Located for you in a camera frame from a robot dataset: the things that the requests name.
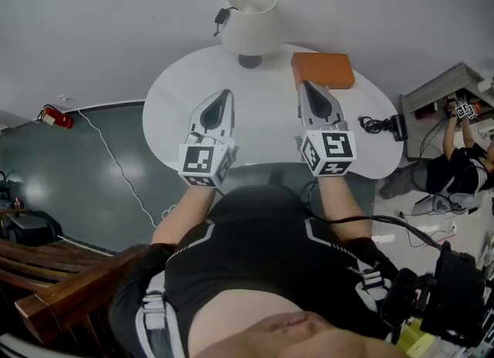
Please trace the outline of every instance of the black shirt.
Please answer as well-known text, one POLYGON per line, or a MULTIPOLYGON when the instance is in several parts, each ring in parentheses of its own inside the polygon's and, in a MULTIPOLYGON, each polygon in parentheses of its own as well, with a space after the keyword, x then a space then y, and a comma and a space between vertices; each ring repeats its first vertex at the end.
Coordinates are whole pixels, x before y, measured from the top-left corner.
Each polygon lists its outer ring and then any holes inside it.
POLYGON ((182 345, 195 313, 228 289, 272 292, 320 314, 342 329, 384 338, 389 329, 355 291, 360 282, 357 258, 383 263, 392 279, 397 269, 369 238, 343 245, 328 225, 302 218, 207 223, 191 229, 171 256, 167 245, 154 245, 136 264, 116 294, 110 322, 118 340, 143 356, 135 316, 151 277, 166 263, 166 295, 175 308, 182 345))
POLYGON ((479 186, 479 172, 472 160, 480 162, 479 158, 486 157, 486 150, 477 143, 472 148, 455 148, 451 160, 443 154, 427 165, 426 189, 429 194, 437 194, 454 177, 453 183, 448 187, 449 193, 458 192, 473 194, 479 186))

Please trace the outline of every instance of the person in background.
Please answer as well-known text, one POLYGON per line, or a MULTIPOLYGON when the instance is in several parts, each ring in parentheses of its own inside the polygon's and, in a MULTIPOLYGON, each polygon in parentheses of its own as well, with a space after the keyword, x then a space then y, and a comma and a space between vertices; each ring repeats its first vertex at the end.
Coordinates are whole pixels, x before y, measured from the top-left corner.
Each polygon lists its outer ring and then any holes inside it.
MULTIPOLYGON (((343 177, 319 185, 328 220, 363 215, 343 177)), ((115 295, 110 323, 129 352, 145 356, 136 313, 166 266, 187 357, 405 357, 382 341, 390 328, 357 287, 364 263, 389 280, 398 272, 369 221, 328 225, 278 185, 237 188, 210 210, 215 193, 187 190, 115 295)))
POLYGON ((445 189, 451 193, 476 194, 494 187, 494 144, 487 150, 473 139, 470 121, 463 118, 463 148, 453 144, 458 116, 454 96, 448 98, 450 117, 442 141, 443 155, 432 160, 420 160, 398 168, 384 179, 379 195, 384 199, 407 194, 411 191, 437 194, 445 189))

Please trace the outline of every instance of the person's hand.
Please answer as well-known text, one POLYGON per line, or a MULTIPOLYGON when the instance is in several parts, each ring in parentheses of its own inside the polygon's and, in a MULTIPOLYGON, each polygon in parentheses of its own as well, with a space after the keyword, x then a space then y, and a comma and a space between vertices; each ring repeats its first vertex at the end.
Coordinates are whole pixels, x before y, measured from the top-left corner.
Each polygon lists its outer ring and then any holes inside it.
POLYGON ((448 97, 446 97, 446 108, 449 111, 454 111, 456 107, 458 107, 456 96, 454 94, 451 94, 448 97))
POLYGON ((338 328, 282 351, 279 358, 406 358, 396 346, 338 328))

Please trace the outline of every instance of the table lamp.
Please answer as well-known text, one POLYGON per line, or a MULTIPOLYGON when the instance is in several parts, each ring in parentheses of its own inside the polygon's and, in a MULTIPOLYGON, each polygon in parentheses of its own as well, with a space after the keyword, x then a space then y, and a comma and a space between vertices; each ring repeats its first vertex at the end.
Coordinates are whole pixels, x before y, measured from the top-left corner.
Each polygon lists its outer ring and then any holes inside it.
POLYGON ((276 0, 228 0, 229 17, 222 25, 226 48, 239 54, 247 69, 261 64, 262 55, 278 46, 276 0))

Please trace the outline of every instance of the wooden slat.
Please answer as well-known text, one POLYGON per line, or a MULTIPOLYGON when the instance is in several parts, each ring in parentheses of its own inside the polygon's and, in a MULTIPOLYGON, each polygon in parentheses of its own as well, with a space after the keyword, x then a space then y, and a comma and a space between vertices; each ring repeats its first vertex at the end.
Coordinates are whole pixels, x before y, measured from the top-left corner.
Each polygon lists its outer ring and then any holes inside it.
POLYGON ((40 277, 42 279, 52 281, 62 281, 67 279, 68 277, 73 276, 73 273, 57 272, 56 270, 49 270, 47 268, 38 268, 2 257, 0 257, 0 269, 1 268, 3 268, 4 270, 6 268, 6 271, 14 270, 26 275, 33 275, 35 277, 40 277))
POLYGON ((113 339, 113 334, 108 334, 107 331, 107 323, 105 322, 105 318, 103 312, 107 312, 107 305, 101 305, 97 310, 94 310, 90 314, 91 323, 93 324, 94 332, 98 335, 100 339, 101 348, 104 351, 105 356, 124 356, 119 353, 119 346, 115 343, 113 339))
POLYGON ((95 337, 93 327, 87 316, 71 326, 73 335, 76 337, 80 352, 83 356, 104 356, 98 338, 95 337))
POLYGON ((78 258, 74 255, 54 255, 37 252, 33 247, 17 245, 9 241, 0 241, 0 256, 19 262, 32 263, 40 267, 81 272, 91 265, 100 263, 97 259, 78 258))
POLYGON ((71 355, 80 354, 79 344, 71 329, 57 335, 56 349, 71 355))
POLYGON ((67 241, 61 240, 56 241, 54 243, 49 243, 46 245, 40 245, 36 247, 36 251, 45 252, 46 254, 55 254, 55 255, 75 255, 75 256, 83 256, 84 258, 91 259, 103 259, 108 255, 100 254, 98 252, 90 251, 85 248, 78 247, 77 245, 70 244, 67 241))
POLYGON ((146 245, 135 245, 104 259, 96 268, 20 299, 15 305, 24 323, 41 343, 51 343, 56 338, 58 325, 63 330, 68 329, 109 299, 132 262, 146 249, 146 245))
POLYGON ((96 314, 100 318, 99 324, 101 325, 101 333, 104 335, 104 339, 107 342, 107 348, 110 351, 107 351, 107 356, 114 356, 116 358, 128 357, 132 358, 132 356, 127 352, 126 349, 122 347, 119 343, 115 335, 113 334, 113 330, 110 326, 110 320, 108 315, 110 314, 110 304, 111 300, 107 300, 97 311, 96 314))
POLYGON ((0 282, 0 334, 9 332, 32 342, 34 337, 26 329, 14 305, 14 302, 19 299, 21 291, 13 285, 0 282))
POLYGON ((13 275, 5 270, 0 269, 0 280, 7 282, 8 284, 15 285, 16 287, 28 289, 29 291, 37 292, 41 289, 50 287, 52 284, 48 282, 40 282, 26 277, 21 277, 20 275, 13 275))

